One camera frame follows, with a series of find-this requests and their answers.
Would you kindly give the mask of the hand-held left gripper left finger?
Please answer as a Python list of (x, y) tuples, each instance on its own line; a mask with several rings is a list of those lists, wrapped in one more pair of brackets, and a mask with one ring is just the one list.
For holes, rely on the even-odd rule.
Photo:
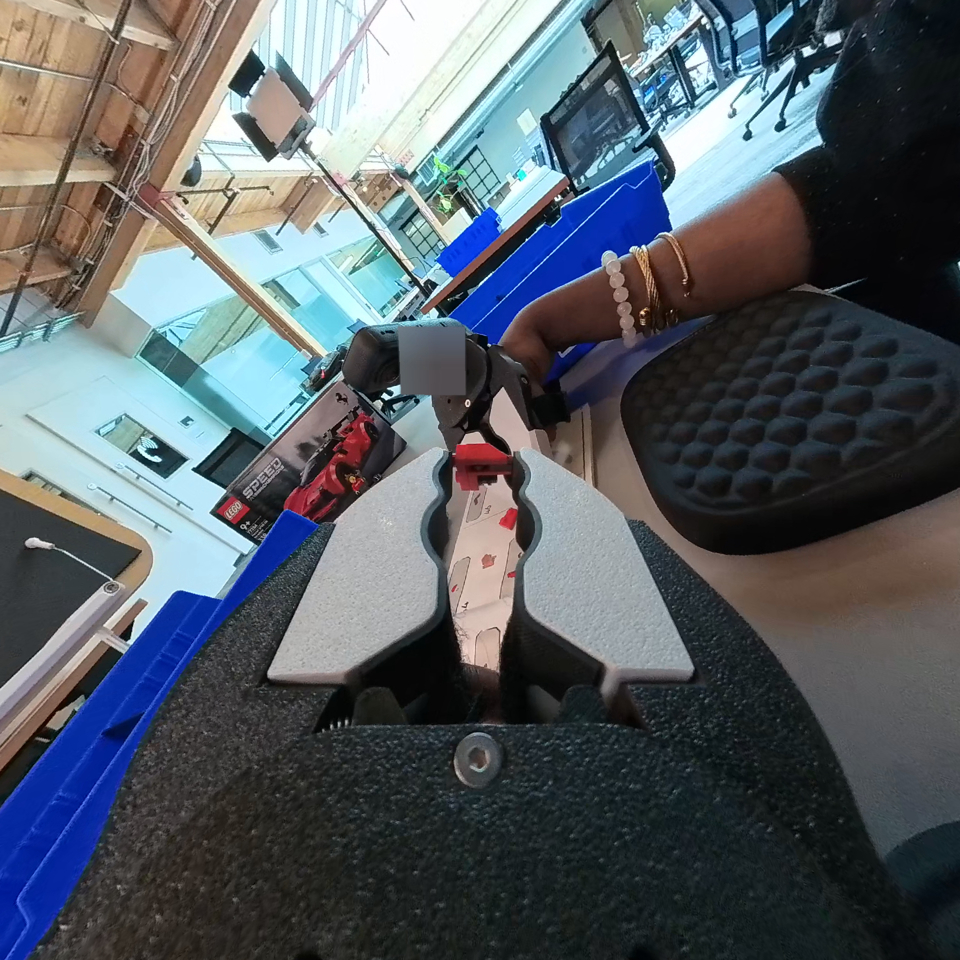
[(446, 520), (450, 451), (433, 447), (361, 495), (334, 524), (267, 677), (356, 686), (450, 610), (431, 539)]

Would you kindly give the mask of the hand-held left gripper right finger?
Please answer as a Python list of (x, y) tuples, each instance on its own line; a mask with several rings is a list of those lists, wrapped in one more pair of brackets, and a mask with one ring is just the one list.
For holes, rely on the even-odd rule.
[(513, 455), (511, 625), (537, 685), (685, 683), (693, 663), (625, 514), (530, 448)]

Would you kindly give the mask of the red lego assembly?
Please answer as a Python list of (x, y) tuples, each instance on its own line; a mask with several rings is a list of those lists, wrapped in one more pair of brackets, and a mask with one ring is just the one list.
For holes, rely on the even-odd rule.
[(478, 492), (496, 484), (499, 478), (511, 480), (513, 476), (512, 453), (490, 443), (460, 443), (453, 451), (453, 477), (464, 492)]

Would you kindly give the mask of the lego set box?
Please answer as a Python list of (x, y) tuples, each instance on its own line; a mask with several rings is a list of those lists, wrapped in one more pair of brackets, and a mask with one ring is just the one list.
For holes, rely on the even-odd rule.
[(337, 376), (227, 484), (210, 516), (257, 545), (285, 512), (335, 522), (405, 449), (390, 419)]

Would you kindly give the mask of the person's right hand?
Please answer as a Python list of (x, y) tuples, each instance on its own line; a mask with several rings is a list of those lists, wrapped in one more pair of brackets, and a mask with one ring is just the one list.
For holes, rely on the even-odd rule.
[(543, 386), (559, 354), (572, 347), (621, 338), (620, 316), (610, 289), (577, 282), (522, 308), (498, 345)]

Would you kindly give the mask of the instruction booklet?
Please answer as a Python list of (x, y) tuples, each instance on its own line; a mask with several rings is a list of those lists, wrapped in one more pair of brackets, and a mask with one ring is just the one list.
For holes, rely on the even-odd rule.
[[(594, 444), (588, 407), (575, 410), (556, 427), (554, 439), (529, 430), (505, 393), (492, 403), (489, 425), (510, 451), (539, 450), (561, 467), (595, 484)], [(465, 506), (448, 570), (448, 596), (462, 660), (498, 671), (500, 649), (513, 608), (516, 569), (522, 557), (517, 540), (518, 509), (512, 474), (465, 492)]]

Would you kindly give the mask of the blue plastic bin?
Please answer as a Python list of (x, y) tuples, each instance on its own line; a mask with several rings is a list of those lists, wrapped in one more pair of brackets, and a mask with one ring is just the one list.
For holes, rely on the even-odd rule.
[(437, 254), (436, 264), (450, 278), (454, 278), (486, 251), (500, 234), (498, 211), (488, 206)]
[[(626, 254), (631, 246), (652, 241), (670, 226), (654, 161), (642, 161), (565, 204), (557, 222), (539, 227), (453, 310), (452, 317), (496, 345), (523, 307), (599, 268), (607, 250)], [(708, 322), (693, 319), (638, 342), (632, 353), (644, 359), (633, 368)], [(577, 390), (598, 371), (616, 365), (615, 357), (624, 353), (615, 343), (571, 346), (558, 354), (550, 378)]]

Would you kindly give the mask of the wooden edge table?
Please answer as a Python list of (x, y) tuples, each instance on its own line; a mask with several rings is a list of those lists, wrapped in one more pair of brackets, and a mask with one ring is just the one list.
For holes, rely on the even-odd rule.
[(497, 208), (500, 232), (462, 270), (444, 276), (417, 312), (422, 316), (448, 316), (477, 286), (502, 266), (533, 234), (556, 221), (561, 198), (570, 182), (546, 167), (534, 171), (510, 188)]

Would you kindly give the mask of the green potted plant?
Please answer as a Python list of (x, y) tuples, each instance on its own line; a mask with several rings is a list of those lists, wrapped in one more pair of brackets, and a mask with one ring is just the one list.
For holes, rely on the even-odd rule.
[(433, 210), (447, 219), (459, 210), (464, 210), (467, 216), (473, 217), (474, 204), (466, 171), (440, 160), (437, 155), (432, 157), (432, 164), (436, 181), (432, 198)]

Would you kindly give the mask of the black light stand pole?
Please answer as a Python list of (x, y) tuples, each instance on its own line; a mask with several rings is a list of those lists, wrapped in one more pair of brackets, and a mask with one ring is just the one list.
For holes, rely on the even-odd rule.
[(416, 291), (426, 297), (428, 294), (426, 283), (416, 275), (412, 261), (406, 256), (396, 237), (388, 228), (378, 222), (366, 204), (358, 197), (351, 182), (341, 174), (333, 173), (306, 142), (302, 143), (298, 150), (318, 168), (318, 172), (324, 178), (324, 181), (332, 186), (334, 192), (356, 213), (367, 230), (384, 247), (393, 261), (399, 265)]

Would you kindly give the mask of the gold bangle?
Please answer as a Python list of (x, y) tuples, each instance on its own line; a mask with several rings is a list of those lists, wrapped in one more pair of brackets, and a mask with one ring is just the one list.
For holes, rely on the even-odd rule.
[(656, 234), (654, 245), (657, 247), (666, 246), (676, 261), (679, 270), (679, 289), (682, 294), (682, 301), (685, 305), (692, 304), (693, 294), (695, 292), (695, 279), (690, 268), (690, 260), (685, 252), (681, 242), (670, 231), (664, 231)]

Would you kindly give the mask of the black honeycomb wrist rest pad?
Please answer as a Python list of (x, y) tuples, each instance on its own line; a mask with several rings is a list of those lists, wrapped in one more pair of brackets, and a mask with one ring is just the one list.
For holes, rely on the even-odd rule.
[(707, 322), (632, 375), (620, 417), (658, 510), (713, 553), (811, 545), (958, 489), (958, 345), (827, 294)]

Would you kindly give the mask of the black phone sign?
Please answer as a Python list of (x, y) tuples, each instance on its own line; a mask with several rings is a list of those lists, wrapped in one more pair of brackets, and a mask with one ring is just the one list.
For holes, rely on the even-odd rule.
[(188, 458), (180, 450), (129, 414), (119, 414), (98, 426), (94, 433), (152, 474), (168, 479)]

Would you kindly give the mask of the black mesh office chair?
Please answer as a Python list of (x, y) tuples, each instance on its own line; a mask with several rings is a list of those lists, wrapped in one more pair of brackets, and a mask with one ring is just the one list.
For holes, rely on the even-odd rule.
[(550, 166), (574, 196), (603, 186), (648, 160), (662, 190), (676, 166), (662, 138), (664, 121), (644, 114), (612, 41), (539, 120)]
[(753, 138), (753, 124), (774, 102), (779, 102), (774, 131), (782, 133), (796, 94), (810, 87), (813, 75), (838, 60), (843, 33), (818, 27), (820, 2), (696, 1), (694, 5), (711, 32), (718, 65), (733, 78), (747, 79), (740, 94), (754, 89), (763, 93), (743, 126), (743, 140)]

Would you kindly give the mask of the white rolled tube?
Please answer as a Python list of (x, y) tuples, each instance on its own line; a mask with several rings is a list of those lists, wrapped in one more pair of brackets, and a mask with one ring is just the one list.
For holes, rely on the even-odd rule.
[(128, 599), (129, 593), (130, 590), (121, 582), (103, 583), (4, 683), (1, 688), (2, 728), (5, 728), (42, 685), (106, 624), (109, 616)]

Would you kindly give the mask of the wood framed black board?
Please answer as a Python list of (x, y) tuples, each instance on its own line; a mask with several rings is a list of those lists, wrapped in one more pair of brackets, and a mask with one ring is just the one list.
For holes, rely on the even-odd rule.
[(105, 624), (1, 726), (6, 771), (108, 650), (126, 651), (122, 633), (145, 607), (137, 594), (154, 557), (141, 534), (5, 470), (1, 492), (2, 687), (102, 584), (129, 589)]

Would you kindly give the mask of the large blue divided bin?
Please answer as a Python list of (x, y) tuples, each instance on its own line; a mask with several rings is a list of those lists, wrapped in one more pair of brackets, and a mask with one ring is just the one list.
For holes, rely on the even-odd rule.
[(135, 752), (186, 665), (318, 528), (282, 513), (222, 598), (177, 591), (1, 809), (1, 957), (26, 958), (90, 861)]

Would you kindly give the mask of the studio light panel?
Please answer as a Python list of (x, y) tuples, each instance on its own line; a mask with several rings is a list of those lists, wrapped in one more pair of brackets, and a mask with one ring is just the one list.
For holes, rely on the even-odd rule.
[(231, 114), (243, 136), (265, 162), (311, 155), (308, 139), (316, 129), (313, 99), (287, 61), (276, 54), (267, 65), (249, 51), (231, 79), (228, 90), (243, 100)]

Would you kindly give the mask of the person's black sweater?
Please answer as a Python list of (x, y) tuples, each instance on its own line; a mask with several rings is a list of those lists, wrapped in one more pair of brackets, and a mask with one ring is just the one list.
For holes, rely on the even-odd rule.
[(958, 342), (959, 3), (822, 2), (845, 41), (819, 147), (775, 168), (798, 197), (807, 279)]

